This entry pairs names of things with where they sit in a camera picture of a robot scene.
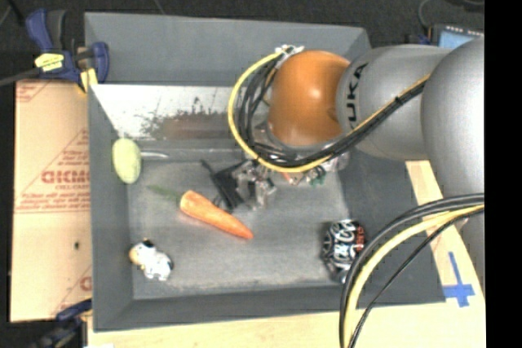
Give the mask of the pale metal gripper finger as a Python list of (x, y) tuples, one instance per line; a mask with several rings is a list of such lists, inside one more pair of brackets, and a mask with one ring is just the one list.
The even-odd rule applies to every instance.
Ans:
[(251, 160), (243, 161), (232, 172), (236, 192), (241, 198), (257, 198), (261, 191), (262, 177), (259, 165)]
[(251, 208), (253, 210), (266, 209), (273, 200), (277, 187), (271, 178), (258, 178), (250, 185)]

